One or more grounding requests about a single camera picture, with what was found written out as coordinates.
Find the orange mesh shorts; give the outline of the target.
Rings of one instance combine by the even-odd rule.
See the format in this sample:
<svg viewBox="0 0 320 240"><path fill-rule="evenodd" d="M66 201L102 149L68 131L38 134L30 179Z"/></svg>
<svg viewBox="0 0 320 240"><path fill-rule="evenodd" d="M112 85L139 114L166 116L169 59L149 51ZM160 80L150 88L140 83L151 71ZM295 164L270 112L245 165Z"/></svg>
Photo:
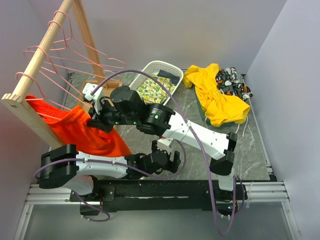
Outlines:
<svg viewBox="0 0 320 240"><path fill-rule="evenodd" d="M52 110L61 120L41 118L65 144L76 145L77 151L102 157L121 157L132 153L115 129L106 133L88 127L87 122L91 117L80 106L72 110L53 106Z"/></svg>

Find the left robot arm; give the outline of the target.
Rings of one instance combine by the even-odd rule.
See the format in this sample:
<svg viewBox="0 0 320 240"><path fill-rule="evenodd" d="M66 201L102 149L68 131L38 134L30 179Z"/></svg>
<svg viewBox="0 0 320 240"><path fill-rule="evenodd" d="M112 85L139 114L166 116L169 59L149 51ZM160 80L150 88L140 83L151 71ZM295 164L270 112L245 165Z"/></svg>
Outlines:
<svg viewBox="0 0 320 240"><path fill-rule="evenodd" d="M139 180L152 174L168 171L177 175L181 164L180 153L170 153L170 147L158 147L153 141L151 153L106 157L78 151L76 145L66 144L44 153L41 167L34 176L40 188L68 188L94 201L100 194L97 177L105 176L120 180Z"/></svg>

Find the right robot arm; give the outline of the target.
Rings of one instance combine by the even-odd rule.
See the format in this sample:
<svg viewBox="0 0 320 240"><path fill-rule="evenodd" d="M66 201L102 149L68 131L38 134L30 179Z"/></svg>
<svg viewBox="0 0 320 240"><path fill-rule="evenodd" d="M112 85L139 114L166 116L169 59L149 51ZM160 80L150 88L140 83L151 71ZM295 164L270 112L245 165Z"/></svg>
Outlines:
<svg viewBox="0 0 320 240"><path fill-rule="evenodd" d="M218 133L187 120L165 105L145 103L137 91L125 85L115 88L106 97L102 87L87 83L82 94L83 100L92 105L89 127L109 133L116 125L136 126L144 134L204 150L211 157L209 170L217 177L220 196L228 200L236 194L233 169L236 133Z"/></svg>

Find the lemon print garment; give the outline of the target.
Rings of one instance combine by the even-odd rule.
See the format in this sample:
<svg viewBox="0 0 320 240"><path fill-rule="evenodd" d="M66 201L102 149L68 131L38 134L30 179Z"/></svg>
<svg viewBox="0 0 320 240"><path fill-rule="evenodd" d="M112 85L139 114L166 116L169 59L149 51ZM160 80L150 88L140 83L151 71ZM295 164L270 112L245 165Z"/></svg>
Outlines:
<svg viewBox="0 0 320 240"><path fill-rule="evenodd" d="M152 75L156 78L170 93L175 89L175 85L170 78ZM140 98L148 104L163 104L169 95L163 90L163 88L154 82L151 78L148 78L143 84L136 90Z"/></svg>

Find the white plastic laundry basket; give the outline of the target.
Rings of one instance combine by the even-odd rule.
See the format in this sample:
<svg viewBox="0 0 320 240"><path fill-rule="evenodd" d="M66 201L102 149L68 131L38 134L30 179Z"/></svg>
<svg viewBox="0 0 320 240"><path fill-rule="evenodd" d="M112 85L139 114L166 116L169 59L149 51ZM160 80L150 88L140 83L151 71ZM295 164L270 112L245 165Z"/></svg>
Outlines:
<svg viewBox="0 0 320 240"><path fill-rule="evenodd" d="M164 71L167 71L169 73L172 73L176 76L179 76L180 77L180 81L179 83L175 86L175 89L173 90L172 93L170 93L170 95L173 95L174 92L177 90L178 86L180 85L180 83L182 82L183 80L183 77L184 77L184 73L183 71L173 65L173 64L170 64L168 62L164 62L164 61L160 61L160 60L154 60L154 61L151 61L149 62L145 67L144 69L142 70L144 73L150 75L152 77L152 75L155 75L155 76L158 76L158 73L160 70L164 70ZM149 77L143 75L143 74L138 74L133 82L129 85L130 89L131 90L135 90L137 91L137 89L144 83L145 80L147 80ZM168 98L167 100L162 103L161 105L166 105L169 100L171 99L170 95L168 94Z"/></svg>

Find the dark navy garment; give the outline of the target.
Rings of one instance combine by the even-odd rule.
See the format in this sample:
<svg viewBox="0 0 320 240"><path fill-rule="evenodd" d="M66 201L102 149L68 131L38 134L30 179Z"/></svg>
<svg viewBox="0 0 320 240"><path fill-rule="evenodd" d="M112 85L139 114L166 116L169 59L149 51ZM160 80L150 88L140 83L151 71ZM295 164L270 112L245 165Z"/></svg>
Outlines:
<svg viewBox="0 0 320 240"><path fill-rule="evenodd" d="M171 83L173 85L177 85L180 81L180 77L178 75L175 75L173 73L167 72L165 70L160 70L157 74L158 77L168 78L170 79Z"/></svg>

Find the yellow garment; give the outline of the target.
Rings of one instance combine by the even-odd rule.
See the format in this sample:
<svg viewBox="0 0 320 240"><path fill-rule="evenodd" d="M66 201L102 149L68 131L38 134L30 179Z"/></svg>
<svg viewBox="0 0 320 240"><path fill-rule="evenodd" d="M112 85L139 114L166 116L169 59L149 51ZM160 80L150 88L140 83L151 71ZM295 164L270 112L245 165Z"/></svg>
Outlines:
<svg viewBox="0 0 320 240"><path fill-rule="evenodd" d="M185 72L183 83L195 87L196 97L204 118L214 127L227 123L243 124L251 107L237 96L222 94L216 84L216 75L221 69L217 63L206 68L191 65Z"/></svg>

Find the wooden clothes rack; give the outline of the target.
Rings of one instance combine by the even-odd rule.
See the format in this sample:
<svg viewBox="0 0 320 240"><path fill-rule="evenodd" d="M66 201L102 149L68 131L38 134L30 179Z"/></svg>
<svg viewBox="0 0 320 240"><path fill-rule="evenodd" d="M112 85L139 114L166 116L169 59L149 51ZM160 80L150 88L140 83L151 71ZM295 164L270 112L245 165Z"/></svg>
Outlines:
<svg viewBox="0 0 320 240"><path fill-rule="evenodd" d="M69 11L73 11L82 36L79 44L85 46L87 52L87 55L82 56L82 64L91 66L93 70L91 75L95 77L95 83L101 83L105 73L111 71L113 68L112 65L101 64L99 56L102 52L95 46L83 2L80 0L64 0L59 9L54 12L53 19L48 23L47 31L40 44L33 46L29 50L33 55L27 67L23 72L16 73L15 78L18 80L18 83L14 91L4 94L1 99L3 105L53 149L61 147L64 145L64 142L31 107L28 100L26 100L26 96L32 88L32 85L38 85L37 76L42 74L45 69L43 66L44 63L52 66L50 70L52 74L59 76L60 79L64 78L58 71L58 65L52 61L54 57L49 53L54 51L53 45L59 43L59 41L56 40L58 33L65 32L63 24L65 19L69 18Z"/></svg>

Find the black white orange patterned garment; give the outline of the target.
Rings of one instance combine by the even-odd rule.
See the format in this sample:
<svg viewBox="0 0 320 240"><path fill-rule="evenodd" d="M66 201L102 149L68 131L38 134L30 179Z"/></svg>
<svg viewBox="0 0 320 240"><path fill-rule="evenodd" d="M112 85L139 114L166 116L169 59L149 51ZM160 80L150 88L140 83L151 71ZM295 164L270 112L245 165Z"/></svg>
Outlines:
<svg viewBox="0 0 320 240"><path fill-rule="evenodd" d="M224 95L239 97L244 102L253 97L251 89L240 80L235 67L220 68L215 81L217 89Z"/></svg>

